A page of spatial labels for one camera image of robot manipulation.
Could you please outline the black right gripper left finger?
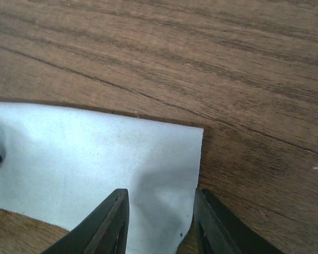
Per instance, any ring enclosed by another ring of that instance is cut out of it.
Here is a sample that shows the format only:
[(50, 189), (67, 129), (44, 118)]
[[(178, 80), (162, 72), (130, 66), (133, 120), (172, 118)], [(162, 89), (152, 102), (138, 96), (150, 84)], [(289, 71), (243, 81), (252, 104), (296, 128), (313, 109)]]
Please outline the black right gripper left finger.
[(115, 189), (77, 227), (43, 253), (125, 253), (128, 226), (128, 190)]

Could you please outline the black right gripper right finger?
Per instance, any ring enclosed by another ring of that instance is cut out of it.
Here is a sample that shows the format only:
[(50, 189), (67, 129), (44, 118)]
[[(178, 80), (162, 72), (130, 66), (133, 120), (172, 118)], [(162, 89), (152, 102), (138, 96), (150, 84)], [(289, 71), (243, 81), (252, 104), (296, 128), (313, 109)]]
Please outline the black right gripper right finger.
[(199, 253), (282, 253), (208, 189), (196, 188), (193, 219)]

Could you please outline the light blue cleaning cloth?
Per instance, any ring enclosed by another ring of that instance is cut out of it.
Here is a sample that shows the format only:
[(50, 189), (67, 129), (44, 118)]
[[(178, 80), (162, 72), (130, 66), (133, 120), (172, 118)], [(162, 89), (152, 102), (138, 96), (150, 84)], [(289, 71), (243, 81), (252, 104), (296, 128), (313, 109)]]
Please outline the light blue cleaning cloth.
[(72, 230), (129, 193), (128, 253), (175, 253), (189, 231), (203, 129), (0, 102), (0, 208)]

